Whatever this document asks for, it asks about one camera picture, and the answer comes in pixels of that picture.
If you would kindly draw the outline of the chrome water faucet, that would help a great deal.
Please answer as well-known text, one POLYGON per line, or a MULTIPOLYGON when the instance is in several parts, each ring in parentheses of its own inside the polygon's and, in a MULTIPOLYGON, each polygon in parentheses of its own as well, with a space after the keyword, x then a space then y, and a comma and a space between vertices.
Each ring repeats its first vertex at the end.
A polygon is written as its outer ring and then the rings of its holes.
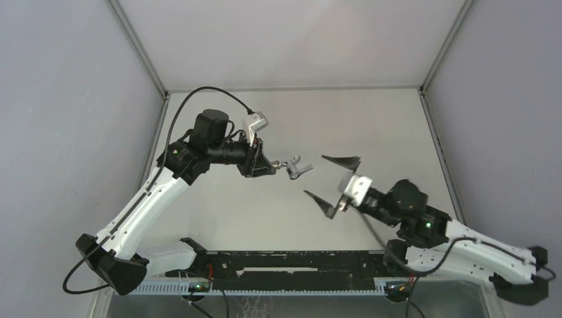
POLYGON ((298 164, 301 161, 301 156, 296 155, 294 156, 292 159, 282 162, 280 165, 281 167, 285 168, 289 178, 291 180, 296 180, 298 179, 300 176, 302 176, 303 174, 313 170, 313 166, 311 164, 308 164, 307 166, 304 167, 299 167, 298 164))

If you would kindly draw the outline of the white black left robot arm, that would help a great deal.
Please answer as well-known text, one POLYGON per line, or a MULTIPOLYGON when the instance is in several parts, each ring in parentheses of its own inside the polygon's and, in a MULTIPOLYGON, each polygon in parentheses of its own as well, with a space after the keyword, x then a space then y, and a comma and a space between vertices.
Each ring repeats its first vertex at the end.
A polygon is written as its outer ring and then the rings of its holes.
POLYGON ((167 145, 145 184, 123 210, 96 235, 82 234, 76 248, 83 262, 107 287, 119 295, 134 291, 146 278, 184 269, 191 276, 203 274, 207 258, 189 245, 140 252, 139 244, 164 210, 211 165, 235 165, 246 178, 276 173, 263 154, 257 132, 268 125, 261 112, 242 119, 238 140, 227 134, 228 114, 206 109, 193 128, 167 145))

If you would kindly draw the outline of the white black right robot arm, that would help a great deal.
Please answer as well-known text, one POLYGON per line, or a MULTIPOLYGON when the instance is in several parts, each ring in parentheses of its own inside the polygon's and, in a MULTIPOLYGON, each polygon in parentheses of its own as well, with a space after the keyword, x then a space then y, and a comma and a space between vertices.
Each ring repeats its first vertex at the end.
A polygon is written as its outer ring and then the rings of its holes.
POLYGON ((326 160, 349 173, 338 187, 335 205, 308 191, 323 214, 357 211, 384 249, 383 266, 393 276, 446 276, 490 287, 502 300, 533 306, 549 297, 556 273, 547 267, 542 246, 520 248, 490 238, 428 203, 428 196, 408 179, 388 191, 373 186, 372 178, 357 174, 361 159, 326 160))

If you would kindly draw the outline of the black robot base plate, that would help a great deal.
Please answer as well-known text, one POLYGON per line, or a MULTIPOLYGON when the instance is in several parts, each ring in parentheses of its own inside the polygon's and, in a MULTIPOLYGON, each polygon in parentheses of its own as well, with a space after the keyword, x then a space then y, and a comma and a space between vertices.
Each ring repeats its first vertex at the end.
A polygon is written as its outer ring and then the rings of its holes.
POLYGON ((408 280, 411 274, 381 251, 214 251, 198 256, 167 278, 209 278, 226 288, 358 290, 377 280, 408 280))

